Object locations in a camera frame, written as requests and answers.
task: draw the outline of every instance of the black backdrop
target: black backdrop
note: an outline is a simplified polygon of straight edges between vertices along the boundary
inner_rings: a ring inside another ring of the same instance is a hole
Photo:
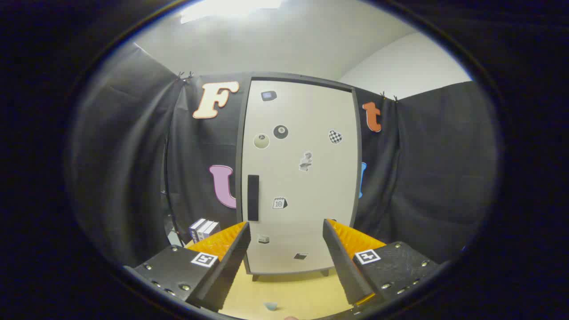
[[[237,73],[182,80],[135,44],[102,67],[77,112],[69,168],[78,221],[107,258],[134,267],[158,253],[168,244],[168,214],[185,243],[199,218],[221,228],[237,223],[236,209],[217,200],[208,169],[235,171],[247,92],[229,95],[214,118],[192,113],[203,84],[237,81],[247,88],[250,79]],[[492,105],[471,81],[399,101],[362,89],[356,97],[358,106],[376,104],[382,130],[371,131],[358,108],[367,169],[354,227],[387,243],[405,241],[437,262],[456,256],[493,196]]]
[[[397,318],[561,318],[566,271],[558,257],[564,247],[552,244],[562,243],[566,233],[559,146],[567,120],[568,78],[560,72],[569,55],[567,7],[400,2],[456,39],[496,81],[504,98],[499,110],[507,166],[480,242],[437,282],[436,294]],[[72,115],[65,97],[77,75],[115,35],[164,4],[2,4],[2,37],[10,43],[3,51],[7,59],[0,61],[7,72],[0,79],[8,106],[3,129],[8,156],[14,155],[7,181],[12,184],[6,185],[8,219],[16,220],[6,259],[6,312],[12,318],[172,317],[98,263],[68,206],[61,168]]]

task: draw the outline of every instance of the black handle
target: black handle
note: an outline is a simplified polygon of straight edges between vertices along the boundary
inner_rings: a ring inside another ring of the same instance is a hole
[[[259,221],[259,176],[247,176],[247,217],[249,221]]]

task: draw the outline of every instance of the billiard ball sticker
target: billiard ball sticker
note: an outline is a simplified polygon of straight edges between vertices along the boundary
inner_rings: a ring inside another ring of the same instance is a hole
[[[264,133],[257,134],[253,140],[253,144],[259,149],[264,149],[269,146],[269,136]]]
[[[288,136],[288,129],[283,125],[278,125],[273,130],[273,134],[277,139],[284,139]]]

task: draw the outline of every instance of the magnet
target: magnet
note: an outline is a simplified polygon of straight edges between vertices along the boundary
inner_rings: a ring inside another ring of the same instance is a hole
[[[204,93],[201,95],[200,105],[192,114],[196,119],[209,119],[217,116],[215,103],[219,108],[223,108],[229,99],[229,92],[236,93],[239,91],[239,82],[220,82],[206,83],[201,86]]]
[[[288,206],[286,198],[283,196],[277,197],[273,200],[273,209],[284,209]]]
[[[262,244],[268,244],[270,242],[269,236],[257,235],[257,242],[262,243]]]
[[[300,164],[298,164],[298,170],[308,172],[308,168],[312,166],[312,152],[307,151],[304,156],[300,159]]]
[[[275,100],[276,98],[277,98],[277,93],[274,91],[261,92],[261,99],[263,99],[263,101],[271,101]]]
[[[278,125],[273,130],[273,134],[277,139],[284,139],[288,136],[288,129],[283,125]]]
[[[361,192],[361,183],[364,180],[364,171],[365,169],[368,167],[368,165],[365,162],[361,163],[361,176],[360,176],[360,196],[358,197],[358,199],[361,199],[362,196],[364,196],[364,194]]]
[[[236,208],[237,200],[229,189],[229,176],[233,174],[233,169],[228,166],[213,165],[209,167],[209,172],[213,175],[213,189],[217,200],[226,207]]]
[[[365,117],[369,130],[373,132],[380,132],[381,124],[377,122],[377,117],[381,116],[381,111],[376,108],[376,104],[371,101],[363,104],[362,108],[365,110]]]
[[[271,311],[275,311],[277,309],[277,303],[276,302],[265,302],[263,303],[265,305],[265,307]]]
[[[269,136],[264,133],[257,134],[253,143],[255,144],[255,147],[264,149],[269,146]]]
[[[308,256],[308,253],[297,253],[296,256],[294,256],[294,259],[304,260],[304,259],[306,259],[307,256]]]
[[[338,143],[342,142],[342,139],[344,138],[342,136],[341,133],[339,133],[338,131],[335,130],[330,130],[328,132],[328,138],[330,138],[330,142],[334,143],[335,145],[337,145]]]

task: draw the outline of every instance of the checkered heart sticker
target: checkered heart sticker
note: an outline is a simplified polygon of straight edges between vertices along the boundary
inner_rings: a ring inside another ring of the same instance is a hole
[[[328,132],[328,137],[330,141],[337,145],[338,143],[342,142],[342,134],[335,130],[330,130]]]

